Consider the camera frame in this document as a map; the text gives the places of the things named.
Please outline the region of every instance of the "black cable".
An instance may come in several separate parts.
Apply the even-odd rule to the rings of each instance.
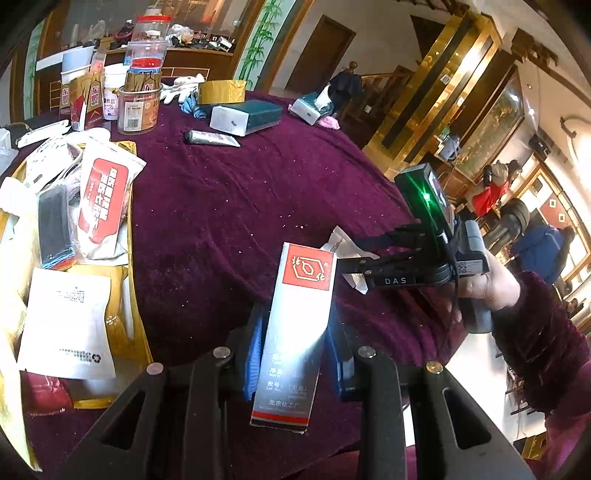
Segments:
[[[443,238],[443,240],[444,240],[447,262],[449,263],[450,269],[452,271],[451,280],[454,282],[455,288],[454,288],[454,295],[453,295],[452,310],[450,312],[450,319],[449,319],[447,326],[444,325],[445,336],[443,338],[443,341],[441,342],[441,344],[437,348],[437,353],[436,353],[437,359],[440,358],[441,350],[443,349],[444,345],[449,342],[449,337],[452,333],[452,328],[455,324],[454,313],[459,310],[459,297],[460,297],[460,273],[459,273],[459,267],[457,265],[456,255],[452,251],[451,244],[446,241],[447,237],[445,235],[443,235],[443,236],[440,235],[439,237]]]

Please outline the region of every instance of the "screw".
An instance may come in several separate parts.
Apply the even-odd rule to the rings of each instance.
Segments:
[[[436,361],[427,362],[425,368],[427,368],[427,372],[436,375],[439,375],[441,372],[443,372],[443,365]]]
[[[154,362],[146,367],[148,375],[160,375],[164,370],[164,365],[159,362]]]
[[[373,358],[375,357],[375,350],[370,346],[360,346],[357,353],[362,356],[363,358]]]
[[[232,351],[227,346],[218,346],[213,349],[213,356],[215,358],[228,358]]]

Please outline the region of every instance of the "white glove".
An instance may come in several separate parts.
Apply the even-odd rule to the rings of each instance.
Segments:
[[[164,104],[168,105],[178,95],[178,102],[183,103],[191,93],[197,92],[199,84],[203,82],[205,78],[200,73],[196,77],[179,77],[172,87],[162,85],[160,100],[164,100]]]

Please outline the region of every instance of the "white plastic bag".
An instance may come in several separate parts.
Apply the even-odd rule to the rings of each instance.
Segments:
[[[0,148],[0,174],[7,170],[17,155],[18,150],[14,150],[13,148]]]
[[[82,157],[77,237],[86,258],[113,258],[134,178],[146,162],[110,142],[90,139]]]

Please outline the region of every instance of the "wooden door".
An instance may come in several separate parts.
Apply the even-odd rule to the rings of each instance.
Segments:
[[[323,15],[295,64],[285,89],[310,93],[326,85],[354,37],[354,31]]]

